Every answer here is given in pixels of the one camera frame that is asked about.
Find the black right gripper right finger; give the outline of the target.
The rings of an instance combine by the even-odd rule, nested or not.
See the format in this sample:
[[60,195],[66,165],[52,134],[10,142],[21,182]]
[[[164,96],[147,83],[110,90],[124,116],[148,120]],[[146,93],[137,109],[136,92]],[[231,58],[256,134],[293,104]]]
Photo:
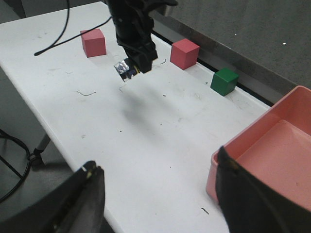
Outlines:
[[217,153],[216,194],[231,233],[309,233],[309,210],[282,196],[232,159]]

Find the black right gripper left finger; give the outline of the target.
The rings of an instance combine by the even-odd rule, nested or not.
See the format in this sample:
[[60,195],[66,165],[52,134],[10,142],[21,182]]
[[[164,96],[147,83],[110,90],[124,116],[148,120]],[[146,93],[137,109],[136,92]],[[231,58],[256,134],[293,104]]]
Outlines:
[[1,222],[2,233],[99,233],[104,221],[104,170],[88,161],[44,198]]

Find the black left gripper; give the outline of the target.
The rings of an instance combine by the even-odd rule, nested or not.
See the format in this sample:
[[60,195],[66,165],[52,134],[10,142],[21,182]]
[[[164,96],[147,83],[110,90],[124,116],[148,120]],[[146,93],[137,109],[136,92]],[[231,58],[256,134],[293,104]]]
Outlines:
[[121,46],[127,54],[127,57],[134,62],[141,73],[151,71],[153,61],[158,58],[156,45],[152,40],[121,44]]

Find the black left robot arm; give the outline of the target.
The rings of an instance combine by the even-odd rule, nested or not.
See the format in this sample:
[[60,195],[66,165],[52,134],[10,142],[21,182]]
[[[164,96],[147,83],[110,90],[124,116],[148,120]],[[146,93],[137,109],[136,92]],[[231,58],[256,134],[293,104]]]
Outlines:
[[107,0],[115,26],[117,44],[123,47],[127,57],[114,65],[123,81],[139,73],[151,71],[157,59],[151,33],[154,20],[149,13],[157,8],[174,7],[175,0]]

